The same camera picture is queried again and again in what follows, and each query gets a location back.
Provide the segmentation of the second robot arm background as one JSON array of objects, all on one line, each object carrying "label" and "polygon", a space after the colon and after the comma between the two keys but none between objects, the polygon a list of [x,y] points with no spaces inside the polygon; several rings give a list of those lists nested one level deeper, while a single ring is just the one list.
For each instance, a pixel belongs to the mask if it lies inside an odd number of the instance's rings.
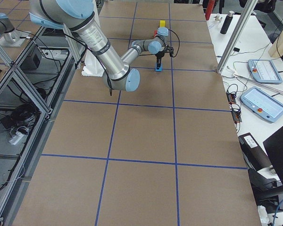
[{"label": "second robot arm background", "polygon": [[5,13],[0,13],[0,37],[3,34],[13,32],[15,30],[13,24]]}]

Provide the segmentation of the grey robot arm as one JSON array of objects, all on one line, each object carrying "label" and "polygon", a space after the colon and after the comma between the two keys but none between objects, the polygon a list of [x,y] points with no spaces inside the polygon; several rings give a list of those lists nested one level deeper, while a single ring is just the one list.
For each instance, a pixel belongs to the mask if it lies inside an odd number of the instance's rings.
[{"label": "grey robot arm", "polygon": [[63,29],[77,33],[106,68],[103,74],[110,90],[135,91],[140,83],[140,73],[130,67],[142,52],[161,52],[166,46],[169,30],[160,27],[153,39],[137,40],[123,56],[119,56],[95,21],[91,0],[31,0],[30,19],[40,26]]}]

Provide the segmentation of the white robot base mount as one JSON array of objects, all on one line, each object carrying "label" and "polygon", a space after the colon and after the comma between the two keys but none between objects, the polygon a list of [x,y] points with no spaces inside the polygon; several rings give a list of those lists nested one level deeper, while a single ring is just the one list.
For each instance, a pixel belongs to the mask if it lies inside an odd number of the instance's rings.
[{"label": "white robot base mount", "polygon": [[86,50],[82,76],[84,77],[102,77],[104,69],[91,51]]}]

